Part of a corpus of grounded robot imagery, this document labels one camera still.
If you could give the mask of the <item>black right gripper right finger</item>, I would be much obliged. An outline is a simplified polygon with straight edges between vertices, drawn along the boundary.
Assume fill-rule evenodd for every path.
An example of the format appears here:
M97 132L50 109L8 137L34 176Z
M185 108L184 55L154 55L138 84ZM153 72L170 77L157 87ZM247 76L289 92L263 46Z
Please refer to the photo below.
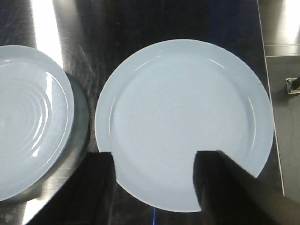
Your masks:
M195 155L193 183L203 225L298 225L300 205L260 182L224 152Z

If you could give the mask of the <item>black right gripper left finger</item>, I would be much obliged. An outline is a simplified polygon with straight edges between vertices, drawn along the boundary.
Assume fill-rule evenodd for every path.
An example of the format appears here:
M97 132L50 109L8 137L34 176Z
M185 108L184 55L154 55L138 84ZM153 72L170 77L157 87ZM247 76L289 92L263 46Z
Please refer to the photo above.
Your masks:
M30 225L107 225L116 178L111 153L87 153Z

